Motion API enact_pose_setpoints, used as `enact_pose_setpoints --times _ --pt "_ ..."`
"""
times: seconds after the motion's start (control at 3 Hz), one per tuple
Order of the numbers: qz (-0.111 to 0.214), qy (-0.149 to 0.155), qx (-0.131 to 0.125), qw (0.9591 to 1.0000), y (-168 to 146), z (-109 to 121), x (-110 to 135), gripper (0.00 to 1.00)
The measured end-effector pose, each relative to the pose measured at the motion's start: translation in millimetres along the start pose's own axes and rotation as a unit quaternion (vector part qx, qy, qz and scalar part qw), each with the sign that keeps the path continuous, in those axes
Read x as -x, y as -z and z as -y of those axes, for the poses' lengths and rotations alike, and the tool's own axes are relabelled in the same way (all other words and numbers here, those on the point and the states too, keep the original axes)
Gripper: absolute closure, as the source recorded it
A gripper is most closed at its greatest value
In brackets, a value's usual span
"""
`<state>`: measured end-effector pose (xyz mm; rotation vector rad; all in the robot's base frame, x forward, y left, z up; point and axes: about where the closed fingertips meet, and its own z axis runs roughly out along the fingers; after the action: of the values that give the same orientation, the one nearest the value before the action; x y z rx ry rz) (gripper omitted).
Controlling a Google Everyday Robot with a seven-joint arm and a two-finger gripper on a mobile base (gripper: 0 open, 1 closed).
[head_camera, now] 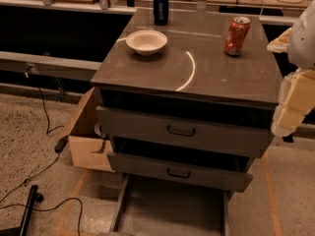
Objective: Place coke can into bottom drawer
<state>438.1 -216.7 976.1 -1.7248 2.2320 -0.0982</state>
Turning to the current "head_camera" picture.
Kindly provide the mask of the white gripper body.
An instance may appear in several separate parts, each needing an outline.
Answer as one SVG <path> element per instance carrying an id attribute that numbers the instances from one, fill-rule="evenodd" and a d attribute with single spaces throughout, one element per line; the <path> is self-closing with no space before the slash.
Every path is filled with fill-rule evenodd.
<path id="1" fill-rule="evenodd" d="M 292 26 L 288 41 L 288 60 L 299 68 L 315 68 L 314 8 L 307 8 Z"/>

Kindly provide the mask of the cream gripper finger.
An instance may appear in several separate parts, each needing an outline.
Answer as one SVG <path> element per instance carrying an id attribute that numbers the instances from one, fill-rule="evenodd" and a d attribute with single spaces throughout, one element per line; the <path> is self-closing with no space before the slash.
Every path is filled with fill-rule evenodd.
<path id="1" fill-rule="evenodd" d="M 275 53 L 287 53 L 290 34 L 291 34 L 291 28 L 285 30 L 277 38 L 272 40 L 267 45 L 267 49 Z"/>
<path id="2" fill-rule="evenodd" d="M 276 107 L 272 133 L 287 137 L 294 133 L 305 117 L 315 108 L 315 71 L 297 69 L 283 78 Z"/>

